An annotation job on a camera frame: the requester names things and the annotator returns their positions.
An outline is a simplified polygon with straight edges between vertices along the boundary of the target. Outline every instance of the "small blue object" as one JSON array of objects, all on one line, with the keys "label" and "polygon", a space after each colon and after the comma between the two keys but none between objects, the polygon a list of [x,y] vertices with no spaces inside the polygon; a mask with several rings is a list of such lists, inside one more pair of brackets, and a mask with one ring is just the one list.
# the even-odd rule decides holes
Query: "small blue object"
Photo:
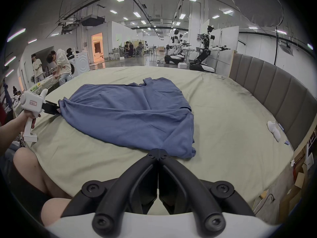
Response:
[{"label": "small blue object", "polygon": [[284,128],[283,128],[283,126],[279,123],[278,124],[280,127],[281,127],[281,129],[282,129],[282,131],[284,131]]}]

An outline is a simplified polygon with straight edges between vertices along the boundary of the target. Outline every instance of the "washing machine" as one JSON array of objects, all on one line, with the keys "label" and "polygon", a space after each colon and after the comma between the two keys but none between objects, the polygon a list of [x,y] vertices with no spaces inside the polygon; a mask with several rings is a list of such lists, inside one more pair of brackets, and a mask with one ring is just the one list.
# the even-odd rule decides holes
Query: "washing machine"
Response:
[{"label": "washing machine", "polygon": [[70,56],[68,60],[72,67],[73,78],[90,70],[87,52],[77,53],[74,56]]}]

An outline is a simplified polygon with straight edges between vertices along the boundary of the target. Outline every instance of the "gray upholstered headboard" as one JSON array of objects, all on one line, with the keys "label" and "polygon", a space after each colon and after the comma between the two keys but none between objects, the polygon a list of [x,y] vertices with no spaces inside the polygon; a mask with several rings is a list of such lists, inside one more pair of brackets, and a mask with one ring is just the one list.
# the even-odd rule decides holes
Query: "gray upholstered headboard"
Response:
[{"label": "gray upholstered headboard", "polygon": [[317,113],[317,100],[308,89],[281,68],[238,53],[233,56],[229,77],[272,113],[295,150]]}]

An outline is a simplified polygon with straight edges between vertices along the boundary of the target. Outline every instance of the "label sticker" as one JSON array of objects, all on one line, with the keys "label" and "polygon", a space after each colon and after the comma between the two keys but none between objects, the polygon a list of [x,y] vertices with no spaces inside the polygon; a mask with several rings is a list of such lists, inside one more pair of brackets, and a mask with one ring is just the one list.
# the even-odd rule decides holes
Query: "label sticker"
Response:
[{"label": "label sticker", "polygon": [[37,106],[37,102],[36,101],[30,101],[30,105]]}]

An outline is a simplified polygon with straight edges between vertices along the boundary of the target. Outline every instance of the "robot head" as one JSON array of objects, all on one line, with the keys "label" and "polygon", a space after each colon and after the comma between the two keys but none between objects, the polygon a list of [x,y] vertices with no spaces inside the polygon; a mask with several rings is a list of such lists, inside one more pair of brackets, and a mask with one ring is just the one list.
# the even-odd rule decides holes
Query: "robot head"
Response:
[{"label": "robot head", "polygon": [[208,28],[207,28],[208,33],[211,33],[212,30],[214,30],[214,28],[212,26],[208,26]]}]

